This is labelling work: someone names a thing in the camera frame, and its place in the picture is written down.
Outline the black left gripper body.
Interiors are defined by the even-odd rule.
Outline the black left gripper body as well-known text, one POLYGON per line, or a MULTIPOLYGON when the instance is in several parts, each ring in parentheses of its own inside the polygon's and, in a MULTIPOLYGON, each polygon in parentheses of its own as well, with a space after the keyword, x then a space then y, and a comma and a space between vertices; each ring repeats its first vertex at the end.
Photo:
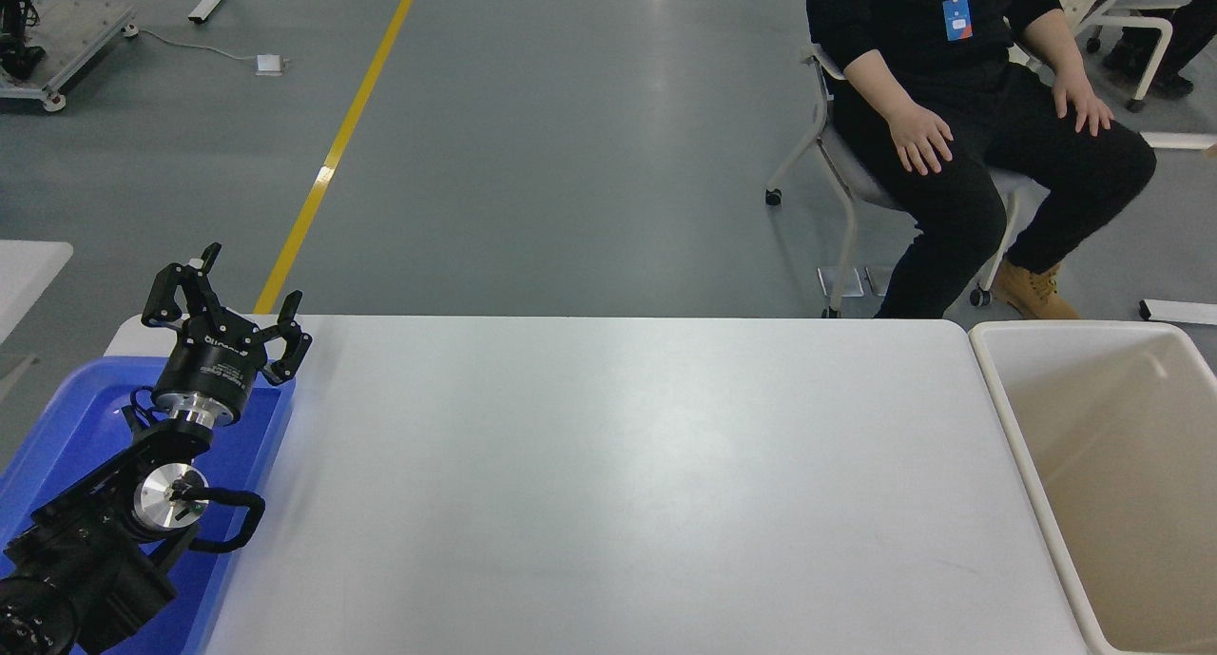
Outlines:
POLYGON ((214 337, 204 328, 183 328, 153 387, 153 403, 168 412, 179 396, 201 394, 228 413, 242 413, 260 365, 262 351, 239 346, 239 338, 214 337))

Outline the person's right hand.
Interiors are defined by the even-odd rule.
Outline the person's right hand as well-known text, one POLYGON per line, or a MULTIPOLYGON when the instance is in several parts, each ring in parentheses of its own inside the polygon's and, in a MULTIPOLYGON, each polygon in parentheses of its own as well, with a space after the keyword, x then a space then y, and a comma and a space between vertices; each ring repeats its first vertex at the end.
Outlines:
POLYGON ((942 173, 953 159, 950 127, 916 102, 904 102, 884 114, 897 158, 904 170, 920 177, 942 173))

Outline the person's left hand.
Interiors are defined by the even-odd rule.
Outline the person's left hand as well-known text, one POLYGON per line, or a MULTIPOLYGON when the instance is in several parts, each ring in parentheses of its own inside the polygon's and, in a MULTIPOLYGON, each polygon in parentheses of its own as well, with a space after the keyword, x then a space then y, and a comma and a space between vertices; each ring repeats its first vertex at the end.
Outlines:
POLYGON ((1053 66, 1051 71, 1051 96, 1059 119, 1073 114, 1073 131, 1087 131, 1090 138, 1112 130, 1112 110, 1097 96, 1083 65, 1053 66))

